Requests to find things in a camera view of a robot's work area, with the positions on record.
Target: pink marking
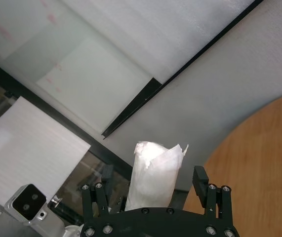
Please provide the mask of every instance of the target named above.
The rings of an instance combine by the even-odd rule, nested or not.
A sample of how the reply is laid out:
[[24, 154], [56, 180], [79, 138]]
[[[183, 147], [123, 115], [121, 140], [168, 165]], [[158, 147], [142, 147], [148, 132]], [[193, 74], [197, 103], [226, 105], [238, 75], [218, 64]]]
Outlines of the pink marking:
[[54, 67], [55, 68], [57, 68], [58, 70], [62, 70], [62, 66], [59, 64], [59, 63], [55, 63], [52, 59], [50, 59], [49, 58], [49, 60], [50, 60], [50, 62], [52, 63], [52, 64], [54, 64]]
[[1, 25], [0, 25], [0, 33], [4, 38], [13, 42], [13, 38], [12, 38], [11, 34]]
[[56, 18], [55, 18], [55, 16], [54, 16], [52, 13], [48, 14], [48, 15], [46, 16], [46, 18], [47, 18], [52, 24], [54, 24], [54, 25], [57, 24]]
[[59, 63], [58, 63], [58, 64], [55, 64], [54, 67], [55, 67], [55, 68], [58, 68], [58, 70], [60, 70], [60, 71], [62, 70], [62, 66], [61, 66]]
[[53, 83], [51, 78], [46, 78], [46, 80], [51, 84]]
[[42, 5], [43, 5], [44, 7], [48, 7], [48, 6], [47, 6], [47, 3], [45, 2], [45, 0], [40, 0], [40, 2], [42, 3]]

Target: wooden table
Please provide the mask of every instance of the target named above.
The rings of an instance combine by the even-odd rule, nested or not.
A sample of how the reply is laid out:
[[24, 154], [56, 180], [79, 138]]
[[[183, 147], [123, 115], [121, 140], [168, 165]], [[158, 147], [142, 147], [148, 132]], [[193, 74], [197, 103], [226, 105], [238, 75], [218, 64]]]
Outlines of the wooden table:
[[[232, 188], [241, 237], [282, 237], [282, 98], [239, 125], [204, 167], [209, 182]], [[184, 210], [203, 213], [193, 187]]]

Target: white board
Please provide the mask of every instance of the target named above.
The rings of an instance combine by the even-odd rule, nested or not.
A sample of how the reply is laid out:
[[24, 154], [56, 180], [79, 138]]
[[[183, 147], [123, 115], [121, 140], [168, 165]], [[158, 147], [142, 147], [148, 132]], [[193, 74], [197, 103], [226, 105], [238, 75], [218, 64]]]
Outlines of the white board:
[[49, 202], [90, 145], [20, 97], [0, 117], [0, 205], [25, 184]]

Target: camera lens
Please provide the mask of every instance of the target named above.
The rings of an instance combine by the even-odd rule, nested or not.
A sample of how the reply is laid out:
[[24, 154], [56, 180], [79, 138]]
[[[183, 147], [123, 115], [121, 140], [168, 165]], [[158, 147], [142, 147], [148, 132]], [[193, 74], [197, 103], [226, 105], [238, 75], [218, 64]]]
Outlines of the camera lens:
[[25, 211], [29, 210], [29, 208], [30, 208], [30, 206], [29, 206], [28, 204], [24, 204], [23, 209], [24, 209]]
[[32, 195], [32, 200], [37, 200], [38, 199], [38, 195], [37, 194], [33, 194]]

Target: white tissue paper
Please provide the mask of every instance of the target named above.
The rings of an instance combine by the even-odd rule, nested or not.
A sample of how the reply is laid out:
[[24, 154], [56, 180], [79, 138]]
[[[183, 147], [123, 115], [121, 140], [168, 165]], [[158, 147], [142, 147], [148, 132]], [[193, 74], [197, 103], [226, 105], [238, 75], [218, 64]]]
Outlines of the white tissue paper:
[[179, 144], [171, 149], [153, 142], [136, 144], [126, 211], [168, 207], [187, 148], [182, 152]]

